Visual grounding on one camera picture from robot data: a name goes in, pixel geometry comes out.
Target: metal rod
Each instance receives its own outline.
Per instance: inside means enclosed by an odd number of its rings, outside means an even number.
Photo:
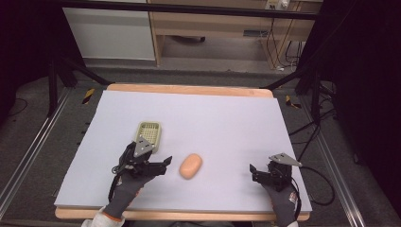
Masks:
[[[306,116],[309,121],[313,121],[312,115],[307,110],[309,105],[307,104],[305,98],[300,96],[301,105],[304,107]],[[330,148],[328,147],[324,136],[322,133],[319,133],[317,136],[319,146],[321,147],[320,151],[324,160],[324,163],[327,167],[327,171],[333,180],[333,186],[336,189],[336,192],[340,198],[340,202],[345,211],[345,215],[348,217],[348,220],[351,226],[354,227],[362,227],[365,226],[365,222],[363,220],[362,215],[357,208],[357,204],[354,201],[351,191],[348,188],[347,183],[345,182],[340,169],[337,167],[336,161],[334,160],[333,155],[331,154]]]
[[[240,8],[223,8],[223,7],[106,2],[106,1],[80,1],[80,0],[37,0],[37,1],[44,2],[46,4],[58,5],[63,8],[78,8],[78,9],[156,11],[156,12],[193,13],[193,14],[208,14],[208,15],[299,19],[299,20],[316,20],[319,17],[322,17],[320,13],[315,13],[315,12],[283,11],[283,10],[269,10],[269,9],[240,9]]]
[[[44,124],[42,125],[41,129],[39,130],[29,149],[27,150],[23,160],[17,166],[6,187],[0,194],[0,220],[6,214],[6,211],[9,208],[9,205],[11,204],[11,201],[14,198],[15,194],[17,193],[18,188],[20,187],[30,167],[35,161],[35,158],[41,150],[48,134],[55,125],[57,119],[59,118],[71,90],[72,88],[64,88],[64,91],[62,92],[59,100],[60,105],[51,116],[46,118]]]

